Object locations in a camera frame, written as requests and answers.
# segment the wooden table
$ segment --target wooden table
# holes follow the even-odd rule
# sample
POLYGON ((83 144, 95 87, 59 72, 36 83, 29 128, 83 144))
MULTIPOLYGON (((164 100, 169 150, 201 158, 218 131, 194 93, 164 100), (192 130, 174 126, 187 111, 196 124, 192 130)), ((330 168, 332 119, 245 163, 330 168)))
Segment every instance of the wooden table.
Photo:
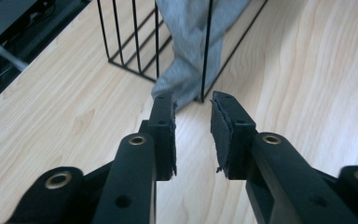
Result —
MULTIPOLYGON (((111 161, 148 119, 152 86, 107 63, 92 1, 0 95, 0 223, 47 170, 111 161)), ((358 0, 270 0, 213 89, 313 167, 358 164, 358 0)), ((210 114, 176 115, 178 176, 158 182, 158 223, 255 222, 245 182, 215 173, 210 114)))

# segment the metal wire rack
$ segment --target metal wire rack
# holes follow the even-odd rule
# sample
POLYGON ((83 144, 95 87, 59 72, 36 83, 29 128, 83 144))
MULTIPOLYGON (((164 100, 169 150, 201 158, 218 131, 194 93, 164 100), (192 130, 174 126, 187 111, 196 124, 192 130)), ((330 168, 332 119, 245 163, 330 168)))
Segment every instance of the metal wire rack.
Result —
MULTIPOLYGON (((205 40, 205 51, 204 51, 204 62, 203 62, 203 70, 202 70, 202 81, 201 81, 201 90, 200 90, 200 98, 199 100, 203 103, 205 100, 205 97, 208 95, 208 93, 211 91, 214 83, 216 80, 220 77, 223 70, 226 68, 229 60, 234 55, 235 51, 237 50, 238 46, 242 42, 242 40, 245 38, 246 34, 249 32, 253 24, 255 23, 255 20, 257 19, 258 15, 266 5, 268 0, 265 0, 261 7, 257 10, 255 13, 255 16, 249 23, 249 25, 244 29, 241 38, 235 45, 234 49, 228 54, 228 57, 226 60, 222 63, 220 70, 218 71, 218 74, 214 81, 212 82, 212 85, 205 87, 205 78, 206 78, 206 68, 208 64, 208 47, 209 47, 209 39, 210 39, 210 32, 211 32, 211 20, 212 20, 212 13, 213 13, 213 0, 209 1, 209 7, 208 7, 208 17, 207 17, 207 32, 206 32, 206 40, 205 40)), ((138 15, 137 15, 137 6, 136 6, 136 0, 131 0, 131 10, 132 10, 132 19, 133 19, 133 33, 131 33, 124 42, 122 42, 122 37, 120 34, 120 22, 118 18, 117 13, 117 0, 112 0, 113 4, 113 16, 115 21, 115 27, 116 27, 116 36, 117 36, 117 50, 113 54, 111 54, 109 50, 109 45, 107 41, 107 33, 105 29, 105 22, 103 18, 103 8, 101 5, 101 0, 97 0, 98 4, 98 10, 101 20, 101 26, 102 26, 102 32, 103 32, 103 42, 104 47, 106 51, 106 56, 108 58, 108 62, 111 64, 118 66, 136 76, 145 78, 146 80, 156 82, 156 80, 159 78, 160 74, 160 57, 159 55, 163 50, 169 46, 170 42, 172 41, 172 37, 169 35, 165 40, 162 41, 162 44, 160 44, 160 37, 159 37, 159 31, 161 30, 161 27, 164 24, 164 21, 160 19, 158 15, 158 6, 156 2, 154 3, 154 7, 151 9, 151 11, 145 16, 145 18, 138 24, 138 15), (150 20, 154 20, 154 28, 149 31, 149 33, 146 35, 145 40, 143 40, 142 43, 140 43, 140 36, 139 31, 145 27, 146 23, 150 20), (154 37, 155 39, 155 54, 153 57, 148 59, 146 63, 141 62, 141 50, 146 47, 146 45, 151 41, 151 39, 154 37), (133 42, 135 45, 134 52, 131 53, 131 55, 128 57, 128 59, 125 59, 123 56, 123 50, 125 48, 128 48, 130 45, 130 42, 133 42), (136 66, 133 67, 131 64, 134 63, 134 60, 136 60, 136 66), (150 67, 154 65, 155 66, 155 75, 147 74, 150 67)))

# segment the black metal rod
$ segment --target black metal rod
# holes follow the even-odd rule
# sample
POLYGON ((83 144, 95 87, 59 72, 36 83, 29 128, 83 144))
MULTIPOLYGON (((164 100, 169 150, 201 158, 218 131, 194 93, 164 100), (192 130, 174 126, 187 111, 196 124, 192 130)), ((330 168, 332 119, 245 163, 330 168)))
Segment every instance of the black metal rod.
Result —
POLYGON ((138 25, 137 25, 137 19, 136 19, 136 4, 135 4, 135 0, 132 0, 132 14, 133 14, 133 29, 135 31, 136 60, 137 60, 137 63, 138 63, 139 73, 142 73, 141 55, 140 55, 140 52, 139 52, 139 38, 138 38, 138 25))
MULTIPOLYGON (((153 14, 154 14, 154 10, 152 10, 152 11, 146 16, 146 18, 139 24, 138 30, 140 30, 140 29, 145 25, 145 23, 150 19, 151 16, 153 16, 153 14)), ((131 40, 132 40, 132 38, 133 38, 134 36, 135 36, 135 32, 132 33, 132 34, 128 37, 128 39, 123 43, 122 48, 126 48, 126 46, 131 42, 131 40)), ((119 54, 118 51, 115 52, 115 54, 113 54, 113 56, 112 56, 112 59, 115 59, 115 58, 118 56, 118 54, 119 54)))
POLYGON ((261 13, 261 10, 264 8, 264 6, 266 5, 268 0, 266 0, 263 5, 261 6, 260 9, 258 9, 257 13, 255 14, 255 17, 253 18, 253 20, 251 21, 251 23, 249 24, 248 28, 245 30, 245 32, 243 33, 240 41, 238 41, 237 45, 235 46, 234 50, 231 51, 230 55, 228 56, 228 58, 226 59, 225 63, 223 64, 223 66, 220 68, 219 73, 217 74, 217 77, 214 79, 212 85, 209 87, 209 89, 206 91, 206 93, 204 94, 204 98, 209 94, 209 92, 211 91, 214 83, 216 82, 216 80, 220 77, 220 75, 223 73, 223 70, 226 68, 228 62, 231 60, 232 56, 234 56, 235 51, 237 50, 237 48, 240 46, 242 40, 245 38, 245 36, 248 34, 249 30, 252 28, 253 24, 255 23, 255 20, 257 19, 257 17, 259 16, 259 14, 261 13))
POLYGON ((156 82, 155 79, 153 79, 152 77, 147 77, 145 75, 142 75, 141 73, 139 73, 138 71, 136 70, 133 70, 131 68, 129 68, 128 66, 126 65, 121 65, 120 63, 116 63, 114 62, 113 60, 109 60, 109 62, 115 66, 118 66, 118 67, 121 67, 122 69, 126 70, 127 72, 130 72, 130 73, 133 73, 134 75, 136 76, 139 76, 139 77, 143 77, 144 79, 148 80, 148 81, 151 81, 151 82, 156 82))
MULTIPOLYGON (((141 50, 141 49, 143 49, 145 46, 146 46, 146 44, 147 44, 147 42, 153 37, 153 35, 156 33, 156 31, 155 30, 153 30, 147 37, 146 37, 146 39, 145 39, 145 41, 141 44, 141 46, 139 47, 139 50, 141 50)), ((129 63, 131 63, 131 61, 135 58, 135 56, 137 56, 137 52, 135 51, 131 56, 130 56, 130 58, 127 60, 127 62, 126 62, 126 65, 128 65, 129 63)))
POLYGON ((204 64, 202 68, 202 83, 201 83, 201 93, 200 93, 200 99, 202 102, 204 102, 205 78, 206 78, 206 70, 208 65, 208 50, 209 50, 209 37, 211 35, 212 8, 213 8, 213 0, 210 0, 209 9, 208 9, 208 21, 207 21, 208 23, 206 27, 204 64))
POLYGON ((97 1, 98 4, 98 11, 100 12, 100 21, 101 21, 101 28, 103 29, 103 43, 105 45, 105 51, 106 51, 106 57, 109 59, 109 49, 107 47, 107 41, 106 41, 106 33, 104 30, 104 24, 103 24, 103 10, 101 8, 101 1, 97 1))
POLYGON ((158 49, 158 52, 156 53, 156 55, 153 56, 153 58, 147 63, 147 65, 146 65, 145 68, 144 68, 144 71, 147 71, 147 69, 152 65, 153 61, 156 60, 156 57, 158 57, 159 54, 165 49, 165 47, 168 46, 168 44, 171 42, 171 40, 172 40, 172 36, 170 36, 170 37, 167 38, 167 40, 164 42, 164 44, 162 44, 161 48, 158 49))
POLYGON ((158 52, 158 6, 155 1, 155 24, 156 24, 156 78, 159 77, 159 52, 158 52))
POLYGON ((119 29, 119 27, 118 27, 116 0, 112 0, 112 3, 113 3, 114 14, 115 14, 115 25, 116 25, 116 35, 117 35, 117 43, 118 43, 118 52, 119 52, 119 54, 120 54, 121 64, 124 64, 124 60, 123 60, 123 50, 122 50, 122 47, 121 47, 121 39, 120 39, 120 29, 119 29))

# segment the gray fabric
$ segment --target gray fabric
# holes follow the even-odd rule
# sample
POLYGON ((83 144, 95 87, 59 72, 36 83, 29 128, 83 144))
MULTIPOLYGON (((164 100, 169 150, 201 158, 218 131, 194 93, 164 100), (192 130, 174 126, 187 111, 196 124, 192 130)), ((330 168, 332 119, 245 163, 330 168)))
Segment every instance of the gray fabric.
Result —
MULTIPOLYGON (((180 109, 200 96, 209 0, 157 0, 173 38, 174 60, 157 80, 152 96, 172 91, 180 109)), ((226 29, 249 0, 214 0, 205 86, 215 79, 226 29)))

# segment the gray cloth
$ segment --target gray cloth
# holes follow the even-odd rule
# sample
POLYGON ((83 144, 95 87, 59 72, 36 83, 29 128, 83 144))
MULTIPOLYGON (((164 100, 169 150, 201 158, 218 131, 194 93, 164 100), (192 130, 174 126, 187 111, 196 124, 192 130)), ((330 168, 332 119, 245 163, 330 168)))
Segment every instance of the gray cloth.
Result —
MULTIPOLYGON (((172 91, 180 109, 200 96, 209 0, 157 0, 173 38, 174 60, 157 80, 152 96, 172 91)), ((214 0, 205 87, 211 86, 220 67, 226 29, 249 0, 214 0)))

